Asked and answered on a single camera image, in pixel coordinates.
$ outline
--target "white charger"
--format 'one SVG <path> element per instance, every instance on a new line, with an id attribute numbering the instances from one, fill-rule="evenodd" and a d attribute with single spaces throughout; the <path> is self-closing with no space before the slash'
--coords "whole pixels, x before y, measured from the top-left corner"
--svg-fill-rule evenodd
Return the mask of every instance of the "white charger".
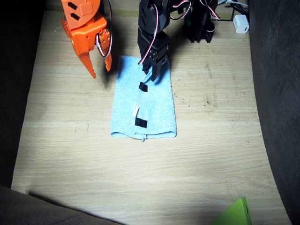
<path id="1" fill-rule="evenodd" d="M 249 23 L 245 15 L 236 15 L 233 19 L 235 32 L 238 34 L 246 34 L 249 30 Z"/>

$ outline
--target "red and white wire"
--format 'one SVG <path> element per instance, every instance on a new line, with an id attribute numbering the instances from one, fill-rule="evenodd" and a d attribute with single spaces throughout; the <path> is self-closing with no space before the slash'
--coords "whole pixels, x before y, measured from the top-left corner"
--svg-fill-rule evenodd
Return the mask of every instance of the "red and white wire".
<path id="1" fill-rule="evenodd" d="M 141 61 L 139 61 L 139 63 L 138 63 L 139 66 L 140 66 L 140 65 L 144 62 L 144 60 L 146 59 L 146 57 L 147 57 L 147 55 L 148 55 L 148 53 L 149 53 L 149 51 L 150 51 L 150 49 L 151 49 L 151 47 L 152 47 L 152 45 L 153 45 L 153 42 L 154 42 L 154 40 L 155 40 L 156 33 L 157 33 L 157 31 L 158 31 L 158 8 L 157 8 L 156 5 L 154 5 L 154 4 L 153 4 L 153 6 L 154 6 L 155 12 L 156 12 L 156 24 L 155 24 L 155 29 L 154 29 L 153 39 L 152 39 L 152 41 L 151 41 L 151 43 L 150 43 L 150 45 L 149 45 L 149 47 L 148 47 L 148 49 L 147 49 L 145 55 L 142 57 Z"/>
<path id="2" fill-rule="evenodd" d="M 215 28 L 213 30 L 206 30 L 207 32 L 214 32 L 217 28 L 217 19 L 216 19 L 216 25 L 215 25 Z"/>
<path id="3" fill-rule="evenodd" d="M 109 41 L 109 47 L 108 47 L 108 51 L 106 54 L 103 53 L 103 50 L 101 48 L 101 45 L 99 43 L 99 35 L 97 34 L 96 35 L 96 45 L 97 45 L 97 48 L 100 52 L 100 55 L 102 55 L 102 57 L 105 57 L 107 58 L 109 56 L 109 54 L 111 53 L 111 50 L 112 50 L 112 43 L 113 43 L 113 15 L 112 15 L 112 6 L 111 6 L 111 0 L 108 0 L 108 3 L 109 3 L 109 8 L 110 8 L 110 15 L 111 15 L 111 38 L 110 38 L 110 41 Z"/>
<path id="4" fill-rule="evenodd" d="M 202 2 L 202 0 L 199 0 L 199 1 L 201 2 L 202 5 L 207 6 L 207 7 L 210 9 L 210 11 L 212 12 L 212 14 L 214 15 L 213 18 L 215 18 L 215 19 L 217 19 L 217 20 L 220 20 L 220 17 L 216 14 L 216 12 L 212 9 L 212 7 L 209 6 L 210 3 L 207 4 L 206 0 L 205 0 L 205 3 L 206 3 L 206 4 L 204 4 L 204 3 Z"/>
<path id="5" fill-rule="evenodd" d="M 186 14 L 189 12 L 191 6 L 192 6 L 192 3 L 189 1 L 189 0 L 183 0 L 181 3 L 179 3 L 178 5 L 173 5 L 173 8 L 178 8 L 179 6 L 181 6 L 183 3 L 186 3 L 186 2 L 189 2 L 189 6 L 188 6 L 188 9 L 185 11 L 185 13 L 178 17 L 178 18 L 173 18 L 172 16 L 170 16 L 170 19 L 172 20 L 180 20 L 182 18 L 184 18 L 186 16 Z"/>

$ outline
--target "folded towel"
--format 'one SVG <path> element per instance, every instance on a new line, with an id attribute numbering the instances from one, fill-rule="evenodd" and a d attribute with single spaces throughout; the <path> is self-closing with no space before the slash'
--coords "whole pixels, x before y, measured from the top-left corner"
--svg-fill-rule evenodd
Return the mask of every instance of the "folded towel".
<path id="1" fill-rule="evenodd" d="M 160 76 L 151 81 L 138 66 L 139 58 L 121 56 L 113 100 L 111 135 L 113 137 L 175 137 L 177 134 L 169 62 Z"/>

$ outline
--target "wooden table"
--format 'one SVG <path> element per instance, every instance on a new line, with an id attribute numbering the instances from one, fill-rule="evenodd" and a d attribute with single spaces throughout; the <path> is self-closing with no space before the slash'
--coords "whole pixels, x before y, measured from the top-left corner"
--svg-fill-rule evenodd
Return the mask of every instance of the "wooden table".
<path id="1" fill-rule="evenodd" d="M 218 22 L 210 44 L 191 44 L 171 22 L 178 134 L 141 142 L 110 136 L 116 71 L 104 73 L 95 50 L 90 76 L 58 28 L 62 15 L 44 15 L 14 190 L 128 225 L 209 224 L 246 196 L 254 224 L 290 223 L 263 143 L 248 34 Z M 140 56 L 137 27 L 135 15 L 114 17 L 115 62 Z"/>

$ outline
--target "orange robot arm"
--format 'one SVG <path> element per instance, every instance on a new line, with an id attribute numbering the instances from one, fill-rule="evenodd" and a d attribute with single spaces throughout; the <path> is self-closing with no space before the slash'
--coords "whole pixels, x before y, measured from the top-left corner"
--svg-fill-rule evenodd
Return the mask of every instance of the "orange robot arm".
<path id="1" fill-rule="evenodd" d="M 95 47 L 97 34 L 103 52 L 106 54 L 110 45 L 110 33 L 106 29 L 107 22 L 98 12 L 100 0 L 61 0 L 66 19 L 62 18 L 61 24 L 71 39 L 74 51 L 87 70 L 96 78 L 95 71 L 90 61 L 89 52 Z M 105 66 L 110 71 L 112 56 L 105 57 Z"/>

